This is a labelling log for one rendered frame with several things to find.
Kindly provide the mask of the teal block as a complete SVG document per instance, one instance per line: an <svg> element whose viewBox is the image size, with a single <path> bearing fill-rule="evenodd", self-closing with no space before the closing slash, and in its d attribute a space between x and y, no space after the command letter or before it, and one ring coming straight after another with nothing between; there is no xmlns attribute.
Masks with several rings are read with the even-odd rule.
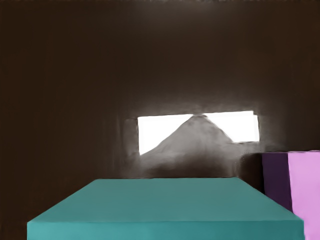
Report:
<svg viewBox="0 0 320 240"><path fill-rule="evenodd" d="M243 180L97 179L27 223L27 240L305 240L304 222Z"/></svg>

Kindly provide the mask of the pink block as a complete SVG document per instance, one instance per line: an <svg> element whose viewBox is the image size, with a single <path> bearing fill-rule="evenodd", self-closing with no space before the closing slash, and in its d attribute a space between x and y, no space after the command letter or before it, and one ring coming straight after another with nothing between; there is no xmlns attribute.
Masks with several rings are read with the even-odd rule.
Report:
<svg viewBox="0 0 320 240"><path fill-rule="evenodd" d="M320 240L320 150L262 154L264 192L304 221L305 240Z"/></svg>

